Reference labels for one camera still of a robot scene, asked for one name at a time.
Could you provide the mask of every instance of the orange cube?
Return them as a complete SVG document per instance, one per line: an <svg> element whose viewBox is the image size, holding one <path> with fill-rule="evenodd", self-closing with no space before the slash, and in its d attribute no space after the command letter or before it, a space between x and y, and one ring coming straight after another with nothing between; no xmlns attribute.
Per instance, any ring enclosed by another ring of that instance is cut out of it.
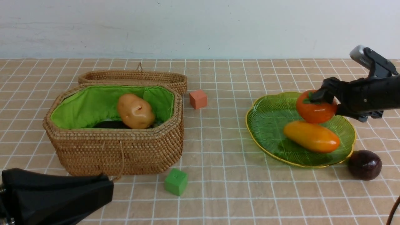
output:
<svg viewBox="0 0 400 225"><path fill-rule="evenodd" d="M199 109L207 106L207 95L203 90L197 90L189 94L189 101L194 109Z"/></svg>

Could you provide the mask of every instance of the wicker basket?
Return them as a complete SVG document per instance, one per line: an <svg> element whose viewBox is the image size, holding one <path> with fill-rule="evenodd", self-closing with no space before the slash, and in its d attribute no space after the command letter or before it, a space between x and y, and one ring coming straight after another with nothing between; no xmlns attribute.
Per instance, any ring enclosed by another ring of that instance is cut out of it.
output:
<svg viewBox="0 0 400 225"><path fill-rule="evenodd" d="M84 83L60 94L43 120L56 154L65 169L74 176L156 174L165 171L182 156L182 96L170 87L158 84L174 95L172 117L151 129L61 129L50 118L62 101L96 85L122 85L123 82ZM138 82L136 86L152 86Z"/></svg>
<svg viewBox="0 0 400 225"><path fill-rule="evenodd" d="M139 62L136 70L96 70L89 71L78 77L78 83L102 83L122 82L129 80L133 82L146 81L154 84L163 83L172 88L180 95L185 94L188 89L188 78L186 75L173 72L146 71Z"/></svg>

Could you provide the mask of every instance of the basket lid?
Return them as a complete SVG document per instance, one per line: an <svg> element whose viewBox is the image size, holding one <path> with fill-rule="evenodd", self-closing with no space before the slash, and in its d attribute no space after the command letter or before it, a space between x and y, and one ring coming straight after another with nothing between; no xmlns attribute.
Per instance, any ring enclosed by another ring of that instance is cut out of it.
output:
<svg viewBox="0 0 400 225"><path fill-rule="evenodd" d="M179 94L186 93L188 85L186 75L175 72L143 70L142 62L139 62L136 70L94 70L86 72L78 77L78 84L113 83L121 82L122 80L132 84L143 81L154 84L166 84Z"/></svg>

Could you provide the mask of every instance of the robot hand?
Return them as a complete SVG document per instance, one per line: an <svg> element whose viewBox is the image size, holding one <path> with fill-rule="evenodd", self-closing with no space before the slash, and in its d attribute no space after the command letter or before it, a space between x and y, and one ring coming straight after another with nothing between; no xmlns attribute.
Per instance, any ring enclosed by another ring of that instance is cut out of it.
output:
<svg viewBox="0 0 400 225"><path fill-rule="evenodd" d="M400 108L400 76L389 60L362 45L350 52L352 60L370 72L367 78L344 82L335 77L324 79L310 97L311 102L340 102L336 115L366 122L368 116L380 119L383 111Z"/></svg>

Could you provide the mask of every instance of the green plate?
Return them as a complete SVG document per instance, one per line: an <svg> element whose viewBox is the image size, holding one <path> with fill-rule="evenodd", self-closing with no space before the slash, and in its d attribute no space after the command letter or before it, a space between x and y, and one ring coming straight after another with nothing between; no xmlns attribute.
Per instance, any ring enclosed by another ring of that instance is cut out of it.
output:
<svg viewBox="0 0 400 225"><path fill-rule="evenodd" d="M287 123L303 120L296 110L296 100L300 95L299 92L284 92L257 99L246 114L246 126L253 140L262 151L290 165L315 168L345 161L353 152L356 131L342 116L334 116L321 124L340 139L340 146L331 153L310 152L283 134Z"/></svg>

